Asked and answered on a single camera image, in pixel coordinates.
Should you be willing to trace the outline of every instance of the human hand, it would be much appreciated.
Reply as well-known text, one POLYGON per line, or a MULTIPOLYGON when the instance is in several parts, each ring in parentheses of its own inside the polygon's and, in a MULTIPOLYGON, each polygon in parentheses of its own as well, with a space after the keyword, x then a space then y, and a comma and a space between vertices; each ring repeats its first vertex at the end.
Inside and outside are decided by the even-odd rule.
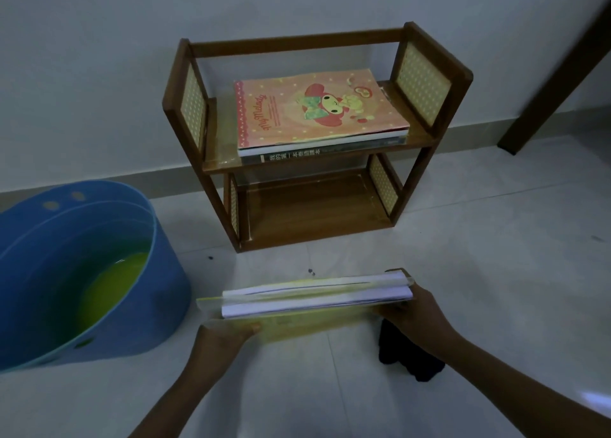
POLYGON ((229 369, 242 345, 260 330, 260 324, 233 331, 200 326, 183 376, 195 387, 211 388, 229 369))
MULTIPOLYGON (((405 269, 389 271, 402 271, 410 277, 405 269)), ((413 300, 380 305, 375 311, 424 351, 444 361, 462 337, 447 321, 431 292, 417 283, 409 288, 414 294, 413 300)))

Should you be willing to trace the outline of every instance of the my melody notebook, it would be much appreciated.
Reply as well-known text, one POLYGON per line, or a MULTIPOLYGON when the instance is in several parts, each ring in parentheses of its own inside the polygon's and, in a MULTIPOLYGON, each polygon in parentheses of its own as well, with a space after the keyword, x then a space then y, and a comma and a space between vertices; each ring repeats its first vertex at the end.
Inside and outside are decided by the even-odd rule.
POLYGON ((262 325, 264 341, 344 326, 371 312, 370 306, 412 298, 414 280, 402 271, 335 279, 297 280, 224 291, 199 298, 205 325, 262 325))
POLYGON ((252 155, 257 147, 365 134, 396 137, 393 130, 409 126, 370 70, 237 81, 234 87, 240 155, 252 155))

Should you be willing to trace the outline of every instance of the pink notebook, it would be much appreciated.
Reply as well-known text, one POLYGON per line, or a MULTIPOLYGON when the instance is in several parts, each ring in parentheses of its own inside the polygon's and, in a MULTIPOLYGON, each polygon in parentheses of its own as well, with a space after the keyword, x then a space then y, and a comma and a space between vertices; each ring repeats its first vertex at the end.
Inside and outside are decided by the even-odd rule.
POLYGON ((238 149, 407 128, 370 70, 329 71, 235 84, 238 149))

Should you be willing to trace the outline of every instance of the baseboard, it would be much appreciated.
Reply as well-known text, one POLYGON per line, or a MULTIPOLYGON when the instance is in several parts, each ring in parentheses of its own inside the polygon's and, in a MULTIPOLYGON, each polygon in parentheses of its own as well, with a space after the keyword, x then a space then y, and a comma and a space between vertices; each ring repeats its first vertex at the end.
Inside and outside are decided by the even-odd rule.
MULTIPOLYGON (((496 145, 514 121, 515 118, 475 125, 454 126, 448 129, 446 136, 439 145, 438 153, 479 149, 496 145)), ((611 105, 594 109, 554 113, 541 129, 537 131, 535 139, 585 133, 607 128, 611 128, 611 105)), ((394 160, 406 159, 415 157, 417 151, 394 152, 392 155, 394 160)), ((221 175, 212 176, 212 178, 216 187, 222 187, 221 175)), ((202 190, 202 186, 191 166, 114 176, 108 179, 134 186, 149 198, 167 197, 169 195, 186 194, 202 190)), ((0 211, 4 211, 15 203, 52 187, 54 186, 0 192, 0 211)))

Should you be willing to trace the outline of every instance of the person's left hand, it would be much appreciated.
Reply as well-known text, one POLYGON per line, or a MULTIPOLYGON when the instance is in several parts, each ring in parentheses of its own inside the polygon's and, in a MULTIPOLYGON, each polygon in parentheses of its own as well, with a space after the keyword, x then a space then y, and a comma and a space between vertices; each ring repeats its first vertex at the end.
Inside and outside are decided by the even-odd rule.
POLYGON ((244 342, 260 329, 259 324, 244 326, 234 332, 200 326, 183 375, 197 387, 210 388, 223 377, 244 342))

